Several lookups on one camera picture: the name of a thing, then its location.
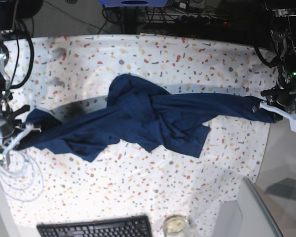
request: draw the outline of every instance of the black cable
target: black cable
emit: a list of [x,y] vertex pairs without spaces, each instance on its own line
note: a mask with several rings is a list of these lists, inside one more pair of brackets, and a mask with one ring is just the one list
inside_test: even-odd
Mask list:
[[151,17],[152,20],[153,20],[153,17],[154,17],[154,10],[155,10],[155,7],[152,10],[152,17]]
[[164,23],[168,23],[167,20],[166,20],[166,18],[165,18],[165,16],[164,16],[164,14],[163,14],[163,11],[162,11],[161,7],[158,7],[158,9],[159,9],[159,11],[161,13],[161,16],[163,18]]
[[[24,22],[21,21],[21,24],[23,25],[23,27],[26,28]],[[29,43],[30,62],[29,62],[28,71],[27,71],[25,77],[23,78],[23,80],[17,85],[11,85],[11,87],[10,87],[11,89],[18,89],[18,88],[22,87],[28,81],[28,79],[30,78],[32,69],[33,69],[33,64],[34,64],[34,46],[33,46],[33,42],[32,42],[30,34],[28,32],[19,31],[19,30],[16,30],[15,33],[23,36],[27,40],[27,42]]]
[[265,58],[263,58],[260,50],[259,50],[259,47],[257,46],[257,44],[255,43],[255,45],[253,46],[254,49],[255,49],[255,52],[257,54],[257,56],[259,57],[259,59],[261,60],[261,62],[266,65],[267,67],[269,68],[274,68],[276,67],[278,64],[281,64],[282,61],[280,60],[279,56],[275,56],[271,62],[267,62]]
[[20,56],[19,38],[18,38],[17,35],[16,35],[15,37],[16,37],[16,45],[17,45],[17,47],[18,47],[18,53],[17,53],[16,60],[15,60],[15,66],[14,66],[14,71],[13,71],[13,75],[12,75],[12,79],[11,79],[10,87],[12,86],[12,83],[13,83],[13,80],[14,80],[14,77],[15,77],[15,72],[16,72],[16,68],[18,67],[19,56]]
[[106,20],[105,20],[105,22],[104,22],[104,24],[102,25],[102,27],[99,29],[99,31],[98,31],[98,35],[100,34],[100,32],[103,30],[103,27],[108,23],[108,20],[107,20],[107,18],[106,17],[104,17]]
[[173,21],[175,21],[176,19],[174,19],[172,16],[170,16],[169,14],[167,14],[166,13],[166,11],[164,10],[164,11],[162,11],[164,14],[166,14],[168,17],[170,17]]
[[33,17],[31,17],[31,21],[32,21],[32,38],[34,38],[35,25],[34,25],[34,18]]
[[52,6],[53,8],[55,8],[55,9],[61,11],[62,13],[66,14],[67,16],[71,17],[72,19],[75,19],[76,21],[79,21],[79,22],[81,22],[81,23],[83,23],[83,24],[87,24],[87,25],[89,25],[89,26],[93,26],[93,27],[98,28],[98,29],[101,29],[101,28],[98,27],[98,26],[92,25],[92,24],[90,24],[90,23],[88,23],[88,22],[82,21],[82,20],[80,20],[79,18],[76,18],[76,17],[70,15],[69,13],[65,12],[64,10],[60,9],[59,7],[56,7],[55,5],[51,4],[50,2],[47,2],[47,1],[44,1],[44,2],[47,3],[48,5]]
[[148,7],[147,6],[145,7],[145,10],[146,10],[146,13],[147,13],[148,22],[151,24],[151,20],[149,18],[149,13],[148,13]]
[[118,23],[119,23],[119,26],[120,26],[120,32],[121,32],[121,34],[124,34],[123,22],[122,22],[122,12],[121,11],[115,11],[115,10],[113,10],[113,12],[115,13],[116,18],[118,20]]
[[108,22],[112,23],[112,24],[117,24],[118,21],[114,22],[112,20],[109,19],[109,16],[108,16],[108,12],[106,11],[105,7],[103,6],[103,10],[102,10],[102,16],[104,17],[104,19],[106,19]]

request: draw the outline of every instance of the speckled white tabletop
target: speckled white tabletop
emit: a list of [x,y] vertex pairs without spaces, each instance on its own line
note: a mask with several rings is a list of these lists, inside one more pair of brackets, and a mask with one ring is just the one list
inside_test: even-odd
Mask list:
[[[142,76],[171,93],[258,97],[261,90],[274,85],[277,76],[276,71],[261,64],[251,47],[201,39],[101,35],[38,38],[33,42],[31,78],[15,91],[10,104],[14,109],[30,104],[32,109],[48,110],[63,121],[67,119],[65,105],[70,102],[85,100],[80,103],[85,112],[104,108],[110,83],[123,73]],[[6,45],[11,75],[16,43]],[[26,45],[20,40],[15,83],[27,70]],[[192,236],[210,236],[220,205],[236,199],[242,177],[255,182],[269,124],[223,116],[207,124],[212,130],[200,158],[162,146],[149,154],[124,141],[107,147],[93,163],[71,154],[27,149],[40,166],[42,177],[34,163],[27,175],[2,180],[2,186],[7,194],[21,200],[37,198],[42,185],[43,193],[32,202],[7,197],[15,222],[35,227],[38,223],[147,214],[157,237],[163,236],[166,217],[181,214],[193,220]],[[20,163],[20,158],[14,158],[11,167]],[[22,189],[33,177],[29,188],[15,189]]]

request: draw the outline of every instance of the wire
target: wire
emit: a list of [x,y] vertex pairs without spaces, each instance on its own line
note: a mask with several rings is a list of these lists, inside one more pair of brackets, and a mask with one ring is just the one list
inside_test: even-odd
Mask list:
[[170,16],[169,14],[166,13],[166,11],[162,11],[162,8],[160,8],[161,12],[163,12],[164,14],[166,14],[168,17],[170,17],[173,21],[175,21],[176,19],[174,19],[172,16]]
[[[23,21],[21,21],[21,24],[26,29],[25,23]],[[11,84],[11,86],[10,86],[11,89],[18,89],[18,88],[22,87],[28,81],[28,79],[31,76],[31,72],[32,72],[32,69],[33,69],[33,64],[34,64],[34,46],[33,46],[33,42],[32,42],[31,36],[29,35],[28,32],[23,32],[23,31],[15,31],[15,32],[17,34],[22,35],[27,40],[27,42],[29,44],[29,48],[30,48],[30,62],[29,62],[28,71],[27,71],[25,77],[23,78],[23,80],[19,84],[17,84],[17,85],[12,85]]]
[[102,16],[104,17],[104,19],[106,19],[108,22],[112,23],[112,24],[117,24],[118,21],[114,22],[112,20],[109,19],[109,16],[108,16],[108,12],[106,11],[105,7],[103,6],[103,10],[102,10]]
[[148,7],[147,6],[145,7],[145,10],[146,10],[146,14],[147,14],[147,19],[148,19],[149,23],[151,24],[151,20],[149,18],[149,13],[148,13]]
[[34,25],[34,18],[33,17],[31,17],[31,21],[32,21],[32,38],[34,38],[35,25]]
[[167,20],[166,20],[166,18],[165,18],[165,16],[164,16],[164,12],[162,11],[162,8],[159,7],[158,9],[159,9],[159,11],[160,11],[160,13],[162,15],[162,18],[163,18],[164,23],[168,23]]
[[115,9],[113,9],[113,12],[115,13],[115,16],[116,16],[116,18],[117,18],[117,22],[119,23],[119,26],[120,26],[120,32],[121,32],[121,34],[124,34],[124,29],[123,29],[123,22],[122,22],[122,20],[121,20],[121,11],[116,11]]
[[40,190],[39,194],[38,194],[35,198],[33,198],[33,199],[22,200],[22,199],[19,199],[19,198],[17,198],[17,197],[14,197],[14,196],[8,194],[8,193],[6,192],[6,190],[3,188],[1,181],[0,181],[0,186],[1,186],[2,190],[4,191],[5,195],[7,195],[9,198],[11,198],[11,199],[13,199],[13,200],[15,200],[15,201],[32,202],[32,201],[37,200],[37,199],[41,196],[41,194],[44,192],[44,178],[43,178],[43,173],[42,173],[42,171],[41,171],[41,169],[40,169],[40,166],[39,166],[38,163],[36,162],[36,160],[34,160],[32,157],[30,157],[28,154],[26,154],[26,153],[24,153],[24,152],[18,152],[18,153],[20,153],[22,156],[24,156],[24,160],[27,160],[27,161],[29,162],[29,164],[32,166],[32,168],[33,168],[33,174],[32,174],[32,176],[33,176],[33,181],[29,184],[29,186],[28,186],[27,188],[25,188],[25,189],[17,189],[17,188],[14,188],[14,187],[10,186],[9,184],[7,184],[7,182],[5,182],[5,181],[3,180],[3,178],[2,178],[2,176],[0,175],[1,179],[2,179],[3,182],[6,183],[11,189],[14,189],[14,190],[16,190],[16,191],[25,191],[25,190],[27,190],[29,187],[31,187],[31,186],[33,185],[33,183],[34,183],[34,178],[35,178],[35,176],[36,176],[36,175],[35,175],[35,169],[34,169],[34,164],[35,164],[35,165],[37,166],[37,169],[38,169],[38,171],[39,171],[40,178],[41,178],[41,190]]
[[13,80],[14,80],[14,77],[15,77],[16,69],[17,69],[18,63],[19,63],[19,56],[20,56],[19,38],[18,38],[17,35],[15,37],[16,37],[16,45],[17,45],[17,48],[18,48],[18,53],[17,53],[16,60],[15,60],[15,66],[14,66],[14,71],[13,71],[13,75],[12,75],[12,79],[11,79],[11,83],[10,83],[10,88],[12,86],[12,83],[13,83]]
[[151,17],[152,20],[153,20],[153,17],[154,17],[154,10],[155,10],[155,7],[153,8],[153,11],[152,11],[152,17]]
[[[76,21],[79,21],[79,22],[81,22],[81,23],[83,23],[83,24],[86,24],[86,25],[89,25],[89,26],[93,26],[93,27],[95,27],[95,28],[98,28],[99,30],[101,29],[101,28],[98,27],[98,26],[92,25],[92,24],[90,24],[90,23],[88,23],[88,22],[82,21],[82,20],[80,20],[79,18],[76,18],[76,17],[70,15],[69,13],[65,12],[64,10],[60,9],[59,7],[56,7],[55,5],[51,4],[50,2],[47,2],[47,1],[44,1],[44,2],[45,2],[46,4],[52,6],[53,8],[59,10],[60,12],[66,14],[67,16],[71,17],[72,19],[75,19]],[[106,33],[108,33],[108,34],[111,35],[111,33],[108,32],[108,31],[106,31],[106,30],[103,30],[103,29],[102,29],[102,31],[104,31],[104,32],[106,32]]]
[[186,12],[186,11],[182,11],[182,10],[180,10],[180,9],[178,9],[178,8],[174,7],[174,6],[170,6],[170,7],[174,8],[174,10],[175,10],[175,11],[177,11],[177,12],[179,12],[179,13],[182,13],[182,14],[187,14],[187,12]]
[[103,30],[103,27],[108,23],[108,19],[106,18],[106,17],[104,17],[106,20],[105,20],[105,22],[104,22],[104,24],[102,25],[102,27],[99,29],[99,31],[98,31],[98,35],[100,34],[100,32]]

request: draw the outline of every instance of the gray floor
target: gray floor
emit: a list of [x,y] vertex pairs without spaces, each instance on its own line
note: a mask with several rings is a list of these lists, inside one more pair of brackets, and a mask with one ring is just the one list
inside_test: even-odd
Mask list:
[[[73,36],[73,35],[96,35],[99,28],[104,24],[102,5],[98,0],[79,0],[70,5],[65,0],[49,0],[56,7],[62,9],[73,17],[95,25],[93,27],[81,23],[56,8],[44,3],[39,13],[34,16],[34,37],[46,36]],[[32,31],[32,21],[26,20],[29,31]],[[104,30],[112,34],[119,34],[120,29],[111,23],[107,23]]]
[[[65,0],[49,1],[70,15],[98,27],[105,22],[98,0],[79,0],[75,5],[66,4]],[[217,5],[219,0],[208,2]],[[78,22],[47,4],[34,17],[34,22],[34,37],[94,35],[99,30]],[[26,24],[31,30],[31,20],[27,20]],[[118,26],[110,23],[104,29],[113,34],[120,32]],[[290,131],[287,121],[282,121],[271,127],[257,187],[284,236],[296,237],[296,200],[264,193],[269,186],[285,178],[296,179],[296,134]]]
[[289,198],[265,194],[268,187],[287,178],[296,180],[296,133],[290,131],[284,120],[271,126],[256,185],[283,235],[296,237],[296,187],[293,186]]

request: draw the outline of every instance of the navy blue shirt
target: navy blue shirt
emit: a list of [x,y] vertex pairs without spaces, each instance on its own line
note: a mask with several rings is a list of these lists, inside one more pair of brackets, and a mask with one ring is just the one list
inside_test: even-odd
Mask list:
[[33,110],[27,122],[41,124],[43,132],[31,133],[17,149],[48,148],[55,154],[73,153],[92,162],[107,145],[123,139],[138,143],[148,152],[164,145],[198,158],[210,130],[202,123],[218,115],[274,122],[263,109],[253,113],[252,107],[260,101],[253,96],[217,93],[171,95],[145,79],[121,75],[110,85],[105,109],[65,124],[46,112]]

